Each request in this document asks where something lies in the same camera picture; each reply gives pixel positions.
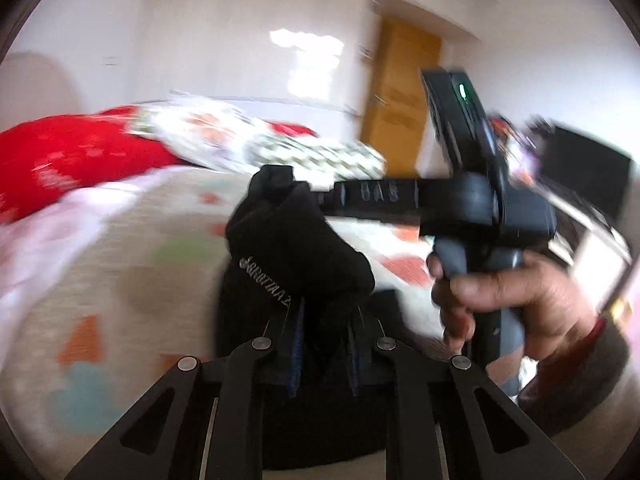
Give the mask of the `person right hand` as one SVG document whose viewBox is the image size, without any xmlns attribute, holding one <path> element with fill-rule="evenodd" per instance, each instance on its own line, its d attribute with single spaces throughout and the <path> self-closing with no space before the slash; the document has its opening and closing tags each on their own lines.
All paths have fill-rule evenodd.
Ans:
<svg viewBox="0 0 640 480">
<path fill-rule="evenodd" d="M 429 255 L 426 264 L 435 280 L 432 297 L 451 351 L 460 351 L 472 339 L 480 314 L 504 309 L 521 310 L 524 353 L 537 361 L 562 356 L 598 325 L 596 312 L 570 276 L 534 252 L 524 254 L 524 266 L 518 269 L 453 278 L 446 278 L 436 255 Z"/>
</svg>

